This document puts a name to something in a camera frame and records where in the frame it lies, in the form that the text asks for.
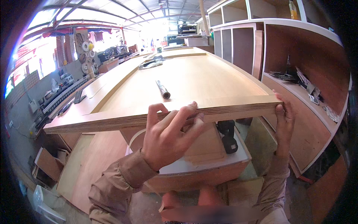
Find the beige sleeve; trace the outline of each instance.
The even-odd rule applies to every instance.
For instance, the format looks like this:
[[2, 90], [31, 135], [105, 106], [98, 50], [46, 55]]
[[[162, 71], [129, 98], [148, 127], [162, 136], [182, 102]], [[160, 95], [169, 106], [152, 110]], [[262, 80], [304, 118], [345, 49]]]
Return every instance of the beige sleeve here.
[[[273, 156], [271, 167], [264, 177], [261, 192], [257, 203], [253, 208], [258, 208], [268, 214], [273, 223], [289, 223], [284, 213], [286, 178], [290, 175], [288, 168], [289, 158]], [[259, 220], [257, 223], [270, 223], [267, 218]]]
[[157, 174], [139, 150], [112, 163], [88, 193], [92, 203], [89, 209], [92, 223], [131, 223], [126, 215], [128, 199], [146, 180]]

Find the metal roof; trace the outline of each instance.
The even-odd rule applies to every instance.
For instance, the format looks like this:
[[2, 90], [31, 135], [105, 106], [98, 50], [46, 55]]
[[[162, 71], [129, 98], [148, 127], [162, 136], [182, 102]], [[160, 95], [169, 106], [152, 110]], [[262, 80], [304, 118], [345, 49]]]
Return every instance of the metal roof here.
[[[207, 10], [219, 0], [204, 0]], [[69, 24], [112, 25], [141, 30], [155, 19], [194, 23], [201, 18], [198, 0], [47, 0], [28, 27], [25, 39], [43, 28]]]

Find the right hand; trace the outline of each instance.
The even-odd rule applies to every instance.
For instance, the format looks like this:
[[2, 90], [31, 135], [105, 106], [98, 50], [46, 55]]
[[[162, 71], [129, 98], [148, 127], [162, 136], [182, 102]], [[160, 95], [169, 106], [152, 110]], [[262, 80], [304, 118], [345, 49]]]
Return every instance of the right hand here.
[[283, 105], [276, 106], [275, 114], [277, 117], [276, 125], [276, 140], [277, 140], [277, 152], [282, 156], [288, 156], [290, 141], [292, 137], [293, 127], [295, 124], [295, 113], [293, 112], [291, 102], [285, 99], [280, 93], [275, 90], [277, 99], [284, 102]]
[[171, 111], [163, 120], [158, 120], [158, 111], [168, 113], [163, 104], [149, 106], [147, 129], [144, 137], [141, 155], [147, 164], [155, 171], [180, 159], [204, 128], [204, 114], [199, 113], [194, 118], [193, 126], [186, 131], [180, 129], [187, 118], [195, 113], [198, 104], [193, 101], [179, 111]]

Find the yellow bottle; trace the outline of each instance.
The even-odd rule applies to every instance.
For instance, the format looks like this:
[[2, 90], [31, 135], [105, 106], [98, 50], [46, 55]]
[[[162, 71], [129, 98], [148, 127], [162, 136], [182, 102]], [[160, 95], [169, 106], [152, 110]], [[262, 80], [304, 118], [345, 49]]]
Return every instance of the yellow bottle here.
[[297, 9], [292, 0], [289, 0], [289, 7], [291, 12], [291, 19], [298, 20]]

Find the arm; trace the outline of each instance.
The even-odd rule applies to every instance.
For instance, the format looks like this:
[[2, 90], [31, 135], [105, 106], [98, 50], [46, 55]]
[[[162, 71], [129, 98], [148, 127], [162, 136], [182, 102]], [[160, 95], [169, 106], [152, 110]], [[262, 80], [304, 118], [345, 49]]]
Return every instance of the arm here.
[[92, 223], [130, 223], [126, 213], [128, 199], [159, 169], [181, 158], [203, 129], [204, 115], [198, 114], [193, 126], [180, 131], [187, 117], [197, 109], [196, 102], [171, 111], [158, 120], [158, 111], [168, 113], [163, 104], [149, 106], [143, 148], [112, 163], [88, 193]]
[[283, 106], [278, 105], [275, 110], [277, 116], [277, 150], [272, 157], [271, 167], [265, 176], [265, 181], [254, 208], [259, 208], [267, 214], [280, 209], [281, 211], [275, 211], [273, 220], [276, 223], [281, 223], [277, 219], [282, 220], [283, 218], [287, 221], [283, 212], [283, 207], [285, 203], [286, 178], [290, 175], [290, 170], [288, 168], [290, 156], [289, 147], [295, 116], [292, 111], [291, 103], [283, 99], [282, 95], [279, 93], [276, 93], [276, 97], [284, 102]]

